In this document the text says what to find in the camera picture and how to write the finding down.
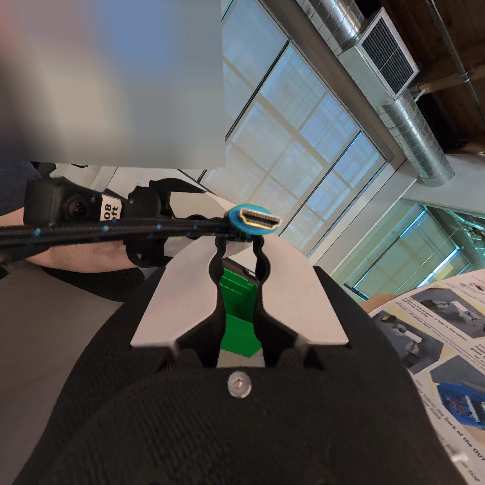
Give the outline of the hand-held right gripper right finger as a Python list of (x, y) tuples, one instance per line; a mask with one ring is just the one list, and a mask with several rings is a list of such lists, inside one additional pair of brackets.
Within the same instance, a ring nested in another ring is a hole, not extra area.
[(254, 325), (262, 343), (346, 345), (348, 336), (309, 260), (276, 235), (254, 244), (258, 288)]

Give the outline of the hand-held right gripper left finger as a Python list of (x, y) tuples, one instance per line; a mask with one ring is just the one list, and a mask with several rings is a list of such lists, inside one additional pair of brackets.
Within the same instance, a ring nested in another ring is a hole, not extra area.
[(174, 351), (183, 337), (223, 310), (219, 280), (225, 247), (223, 239), (203, 236), (171, 259), (132, 337), (133, 348)]

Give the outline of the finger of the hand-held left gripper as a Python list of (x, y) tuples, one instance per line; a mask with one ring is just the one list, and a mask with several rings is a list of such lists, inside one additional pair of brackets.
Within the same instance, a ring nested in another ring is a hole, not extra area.
[(221, 218), (236, 204), (218, 197), (210, 192), (172, 192), (170, 207), (173, 215), (185, 219), (192, 215), (200, 215), (207, 219)]
[(254, 254), (253, 252), (253, 244), (252, 242), (246, 241), (234, 241), (234, 240), (227, 240), (226, 241), (226, 250), (224, 253), (224, 258), (233, 258), (238, 254)]

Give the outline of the black USB hub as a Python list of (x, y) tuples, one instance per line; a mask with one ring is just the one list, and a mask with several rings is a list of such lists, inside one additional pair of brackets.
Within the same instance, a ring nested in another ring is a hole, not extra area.
[(258, 284), (259, 280), (253, 271), (245, 268), (243, 265), (233, 261), (232, 259), (223, 258), (223, 265), (227, 270), (248, 280), (250, 284)]

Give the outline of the green plastic bin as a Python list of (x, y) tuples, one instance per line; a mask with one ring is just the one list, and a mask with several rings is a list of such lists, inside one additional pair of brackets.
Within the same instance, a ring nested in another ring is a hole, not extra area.
[(221, 349), (251, 358), (262, 348), (253, 325), (258, 286), (228, 269), (224, 269), (219, 286), (226, 312)]

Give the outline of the person's left forearm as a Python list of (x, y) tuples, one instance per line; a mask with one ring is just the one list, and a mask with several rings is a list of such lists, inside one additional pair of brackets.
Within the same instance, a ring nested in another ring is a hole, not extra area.
[(37, 266), (94, 274), (137, 268), (126, 254), (122, 241), (93, 244), (55, 246), (45, 252), (26, 258)]

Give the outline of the instruction sheet on stand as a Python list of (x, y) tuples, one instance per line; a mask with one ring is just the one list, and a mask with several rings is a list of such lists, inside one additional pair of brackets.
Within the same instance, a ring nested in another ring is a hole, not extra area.
[(378, 294), (362, 302), (360, 306), (366, 313), (370, 314), (393, 298), (394, 296), (392, 294)]

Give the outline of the printed instruction sheet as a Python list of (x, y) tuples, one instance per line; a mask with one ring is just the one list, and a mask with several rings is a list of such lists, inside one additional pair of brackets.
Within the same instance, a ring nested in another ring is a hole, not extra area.
[(411, 374), (448, 456), (484, 484), (484, 270), (420, 286), (370, 312)]

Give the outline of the metal vent grille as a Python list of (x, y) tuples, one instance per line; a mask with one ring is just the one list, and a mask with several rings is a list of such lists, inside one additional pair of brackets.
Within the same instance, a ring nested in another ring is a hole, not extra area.
[(394, 100), (403, 94), (419, 73), (384, 7), (369, 21), (356, 48)]

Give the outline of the round spiral metal duct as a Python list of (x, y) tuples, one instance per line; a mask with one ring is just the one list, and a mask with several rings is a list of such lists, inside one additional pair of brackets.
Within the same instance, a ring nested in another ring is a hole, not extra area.
[(455, 172), (410, 86), (394, 100), (356, 48), (375, 14), (366, 19), (356, 1), (297, 1), (297, 4), (373, 107), (421, 183), (439, 187), (452, 180)]

